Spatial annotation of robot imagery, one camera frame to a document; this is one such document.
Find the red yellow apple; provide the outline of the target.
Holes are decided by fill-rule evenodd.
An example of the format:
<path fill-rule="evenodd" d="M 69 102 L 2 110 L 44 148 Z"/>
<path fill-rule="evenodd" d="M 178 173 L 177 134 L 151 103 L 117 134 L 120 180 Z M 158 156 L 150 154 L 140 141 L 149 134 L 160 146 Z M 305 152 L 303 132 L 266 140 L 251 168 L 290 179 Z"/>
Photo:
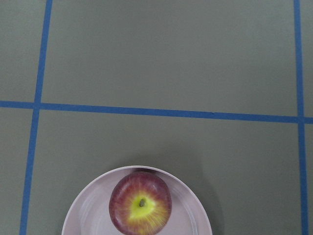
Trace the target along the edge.
<path fill-rule="evenodd" d="M 146 171 L 122 178 L 109 201 L 111 221 L 124 235 L 156 235 L 167 224 L 171 212 L 172 198 L 167 184 Z"/>

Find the pink plate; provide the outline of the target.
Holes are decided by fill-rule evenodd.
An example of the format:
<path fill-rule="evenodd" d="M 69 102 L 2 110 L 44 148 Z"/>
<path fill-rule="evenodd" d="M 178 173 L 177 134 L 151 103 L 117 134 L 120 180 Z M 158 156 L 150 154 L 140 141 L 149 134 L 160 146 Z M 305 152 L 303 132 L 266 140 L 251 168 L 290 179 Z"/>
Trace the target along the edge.
<path fill-rule="evenodd" d="M 211 235 L 207 213 L 194 192 L 172 174 L 151 166 L 131 165 L 108 171 L 90 182 L 75 198 L 65 218 L 64 235 L 118 235 L 109 215 L 111 193 L 117 183 L 135 171 L 160 177 L 169 187 L 172 213 L 161 235 Z"/>

